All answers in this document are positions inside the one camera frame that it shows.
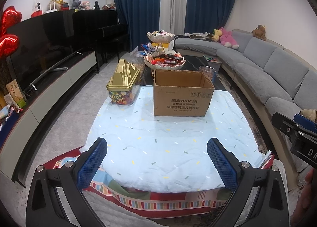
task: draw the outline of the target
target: red heart balloon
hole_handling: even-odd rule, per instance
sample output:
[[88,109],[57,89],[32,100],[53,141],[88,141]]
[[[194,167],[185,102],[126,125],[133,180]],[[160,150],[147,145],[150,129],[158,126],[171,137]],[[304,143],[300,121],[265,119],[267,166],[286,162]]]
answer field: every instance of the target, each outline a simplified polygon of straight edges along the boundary
[[0,37],[0,59],[7,58],[19,47],[20,41],[16,35],[6,34]]
[[22,19],[22,13],[19,11],[16,11],[14,6],[9,6],[2,14],[1,17],[1,32],[0,36],[3,36],[7,29],[16,23],[21,22]]

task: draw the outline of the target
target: blue gripper pad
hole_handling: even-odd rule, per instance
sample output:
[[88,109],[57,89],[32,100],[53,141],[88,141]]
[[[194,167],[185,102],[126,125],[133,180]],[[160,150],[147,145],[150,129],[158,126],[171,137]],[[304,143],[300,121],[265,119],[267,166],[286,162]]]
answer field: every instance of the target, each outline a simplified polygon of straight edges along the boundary
[[298,123],[299,125],[302,125],[305,129],[308,129],[314,133],[317,133],[317,124],[315,122],[305,118],[304,116],[297,113],[294,116],[294,121],[296,123]]
[[207,152],[225,187],[235,191],[238,187],[237,172],[213,139],[210,139],[207,143]]
[[107,142],[102,138],[102,140],[99,142],[99,144],[97,144],[94,151],[87,158],[86,162],[77,173],[77,187],[79,190],[85,189],[90,185],[106,154]]

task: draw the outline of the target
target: pink stuffed animal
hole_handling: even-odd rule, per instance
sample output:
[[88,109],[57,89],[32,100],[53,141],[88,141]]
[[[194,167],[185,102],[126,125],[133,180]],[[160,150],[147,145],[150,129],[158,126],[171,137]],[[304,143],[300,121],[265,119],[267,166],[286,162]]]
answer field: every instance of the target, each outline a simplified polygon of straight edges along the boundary
[[85,10],[90,10],[90,2],[88,1],[82,2],[82,6],[85,8]]
[[232,35],[232,31],[227,31],[223,27],[219,29],[223,35]]
[[225,30],[223,27],[220,28],[222,31],[222,36],[220,37],[220,42],[223,46],[232,48],[232,49],[238,49],[239,45],[236,42],[236,40],[232,37],[232,32]]

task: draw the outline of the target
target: yellow stuffed toy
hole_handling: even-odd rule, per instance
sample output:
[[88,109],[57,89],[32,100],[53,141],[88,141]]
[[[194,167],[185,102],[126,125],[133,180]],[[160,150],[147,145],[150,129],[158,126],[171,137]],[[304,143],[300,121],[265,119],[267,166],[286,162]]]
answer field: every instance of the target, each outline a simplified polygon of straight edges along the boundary
[[219,29],[215,29],[214,30],[214,35],[213,37],[211,38],[214,42],[218,42],[219,41],[219,38],[222,36],[222,31],[219,30]]

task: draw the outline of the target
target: gray tile floor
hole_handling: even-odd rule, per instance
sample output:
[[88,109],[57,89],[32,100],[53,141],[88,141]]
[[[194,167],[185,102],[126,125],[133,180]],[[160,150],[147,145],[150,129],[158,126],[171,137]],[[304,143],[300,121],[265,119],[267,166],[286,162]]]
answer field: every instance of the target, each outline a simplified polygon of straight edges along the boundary
[[[129,54],[121,54],[121,58],[129,58]],[[98,110],[108,96],[106,85],[117,63],[115,57],[103,65],[100,73],[93,76],[64,108],[35,156],[26,178],[25,189],[0,172],[0,199],[20,226],[25,226],[26,202],[35,168],[85,144]],[[298,192],[294,190],[290,194],[290,212],[295,208]]]

